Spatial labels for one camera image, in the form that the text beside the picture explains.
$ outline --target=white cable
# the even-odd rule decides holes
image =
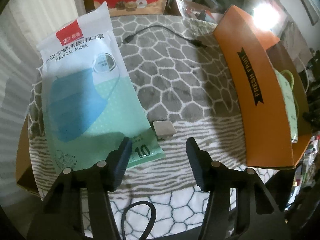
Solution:
[[[308,76],[308,71],[307,71],[306,66],[305,66],[304,63],[302,62],[301,58],[298,57],[298,59],[300,60],[302,66],[303,66],[303,68],[304,68],[304,71],[305,71],[305,73],[306,73],[306,76],[307,76],[307,88],[306,88],[305,91],[304,91],[305,93],[307,93],[307,91],[308,91],[308,89],[309,89],[309,76]]]

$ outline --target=bright light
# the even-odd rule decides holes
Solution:
[[[279,18],[279,13],[270,4],[262,3],[253,9],[254,24],[264,31],[272,29]]]

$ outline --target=table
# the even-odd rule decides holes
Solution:
[[[112,25],[132,84],[150,122],[170,120],[177,134],[159,141],[166,158],[128,169],[121,186],[110,193],[118,228],[122,210],[131,203],[147,200],[157,209],[149,238],[179,233],[201,225],[208,193],[196,186],[185,152],[188,137],[202,150],[229,168],[244,170],[245,141],[237,94],[224,56],[212,35],[214,24],[177,16],[147,15],[112,18]],[[153,28],[137,35],[129,44],[122,40],[150,25],[163,25],[189,39],[207,45],[197,48],[174,34]],[[42,69],[33,86],[29,105],[30,158],[41,198],[57,174],[45,138],[41,109]],[[266,182],[273,170],[257,169]],[[231,190],[230,208],[236,192]],[[86,192],[83,220],[90,235]],[[148,223],[145,205],[128,212],[127,239],[138,239]]]

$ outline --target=black ribbon banner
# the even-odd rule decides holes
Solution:
[[[253,95],[253,99],[254,99],[254,102],[257,106],[258,102],[263,103],[263,98],[262,98],[261,90],[260,90],[260,87],[258,84],[258,80],[256,78],[256,75],[255,75],[253,69],[252,69],[252,66],[251,66],[251,63],[248,59],[248,56],[245,53],[243,48],[241,49],[241,52],[238,52],[238,56],[239,56],[241,63],[244,67],[244,71],[247,74],[248,81],[249,81],[249,84],[251,87],[251,92]]]

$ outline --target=red logo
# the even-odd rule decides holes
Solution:
[[[67,45],[79,38],[82,38],[82,31],[78,25],[78,21],[70,23],[68,26],[64,27],[60,31],[56,32],[56,36],[61,42],[61,45]]]

